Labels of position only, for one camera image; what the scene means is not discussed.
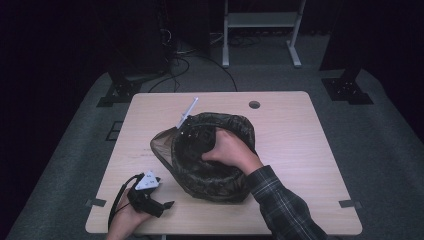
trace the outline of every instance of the table top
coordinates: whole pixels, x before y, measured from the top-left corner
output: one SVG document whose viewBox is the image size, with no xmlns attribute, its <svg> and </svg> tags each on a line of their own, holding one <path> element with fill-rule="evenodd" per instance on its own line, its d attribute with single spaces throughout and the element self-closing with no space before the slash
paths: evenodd
<svg viewBox="0 0 424 240">
<path fill-rule="evenodd" d="M 160 218 L 143 223 L 141 234 L 270 234 L 251 194 L 241 204 L 195 199 L 184 192 L 150 149 L 151 139 L 175 126 L 181 113 L 199 100 L 191 115 L 201 112 L 247 117 L 255 128 L 256 151 L 282 183 L 303 198 L 313 220 L 327 234 L 362 231 L 356 210 L 341 208 L 350 200 L 312 102 L 305 92 L 140 93 L 133 97 L 86 223 L 90 233 L 107 232 L 113 201 L 131 176 L 152 170 L 161 185 L 152 194 L 160 203 L 175 201 Z M 253 109 L 249 103 L 260 107 Z"/>
</svg>

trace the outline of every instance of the dark floor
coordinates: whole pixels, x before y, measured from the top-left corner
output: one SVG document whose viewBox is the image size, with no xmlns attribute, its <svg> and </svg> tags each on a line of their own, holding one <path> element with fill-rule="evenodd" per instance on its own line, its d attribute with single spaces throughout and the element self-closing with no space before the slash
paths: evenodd
<svg viewBox="0 0 424 240">
<path fill-rule="evenodd" d="M 362 204 L 357 212 L 363 232 L 342 239 L 424 239 L 424 146 L 366 71 L 357 83 L 374 104 L 330 100 L 321 79 L 341 72 L 318 71 L 327 42 L 327 36 L 300 36 L 296 46 L 303 67 L 294 69 L 284 40 L 264 37 L 248 48 L 230 48 L 227 70 L 238 91 L 310 95 L 351 198 Z M 219 62 L 220 56 L 219 48 L 212 50 L 212 59 Z M 177 92 L 234 91 L 229 75 L 215 63 L 182 58 L 190 68 L 177 78 Z M 186 66 L 174 61 L 174 74 Z M 161 79 L 143 84 L 141 92 Z M 129 106 L 96 107 L 110 84 L 104 74 L 86 95 L 8 239 L 104 239 L 104 234 L 85 231 L 90 212 L 85 203 L 95 198 L 114 147 L 106 136 L 114 121 L 124 120 Z M 168 80 L 153 92 L 174 88 Z"/>
</svg>

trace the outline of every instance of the white shelf frame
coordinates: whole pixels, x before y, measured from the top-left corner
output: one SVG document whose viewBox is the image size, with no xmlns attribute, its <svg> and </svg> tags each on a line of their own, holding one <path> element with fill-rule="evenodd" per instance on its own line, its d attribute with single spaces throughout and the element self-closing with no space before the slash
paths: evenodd
<svg viewBox="0 0 424 240">
<path fill-rule="evenodd" d="M 295 43 L 299 33 L 300 23 L 302 22 L 303 10 L 306 0 L 300 1 L 297 12 L 273 12 L 273 13 L 229 13 L 228 0 L 225 0 L 224 12 L 224 46 L 222 48 L 222 66 L 229 67 L 229 49 L 228 49 L 228 29 L 229 28 L 247 28 L 247 27 L 293 27 L 293 33 L 290 40 L 286 41 L 287 48 L 295 68 L 301 68 L 299 55 L 297 54 Z"/>
</svg>

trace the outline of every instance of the flannel shirt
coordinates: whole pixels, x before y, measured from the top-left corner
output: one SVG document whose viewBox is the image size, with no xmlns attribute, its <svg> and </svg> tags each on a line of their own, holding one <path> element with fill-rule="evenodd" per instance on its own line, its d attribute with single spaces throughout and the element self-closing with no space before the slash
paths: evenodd
<svg viewBox="0 0 424 240">
<path fill-rule="evenodd" d="M 285 188 L 270 166 L 247 176 L 247 184 L 274 239 L 327 239 L 306 202 Z"/>
</svg>

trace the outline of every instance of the person's left hand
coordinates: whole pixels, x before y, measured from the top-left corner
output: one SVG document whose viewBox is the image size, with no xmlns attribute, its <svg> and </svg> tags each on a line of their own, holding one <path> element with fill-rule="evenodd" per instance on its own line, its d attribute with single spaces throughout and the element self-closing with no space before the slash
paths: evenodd
<svg viewBox="0 0 424 240">
<path fill-rule="evenodd" d="M 112 223 L 107 234 L 107 240 L 122 240 L 129 237 L 135 229 L 152 215 L 141 212 L 138 213 L 129 204 L 127 197 L 129 189 L 126 189 L 122 194 L 122 199 L 116 207 L 117 212 L 112 220 Z"/>
</svg>

